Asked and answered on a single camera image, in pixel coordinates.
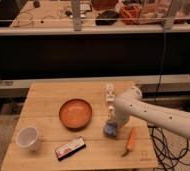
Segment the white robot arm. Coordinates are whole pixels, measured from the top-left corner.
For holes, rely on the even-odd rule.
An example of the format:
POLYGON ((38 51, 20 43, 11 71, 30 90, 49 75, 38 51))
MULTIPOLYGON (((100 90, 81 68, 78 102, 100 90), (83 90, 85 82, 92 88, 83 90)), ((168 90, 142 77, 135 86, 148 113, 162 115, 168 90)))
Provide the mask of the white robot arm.
POLYGON ((116 137, 118 130, 134 116, 190 140, 190 112, 145 103, 136 86, 118 94, 113 107, 103 129, 108 136, 116 137))

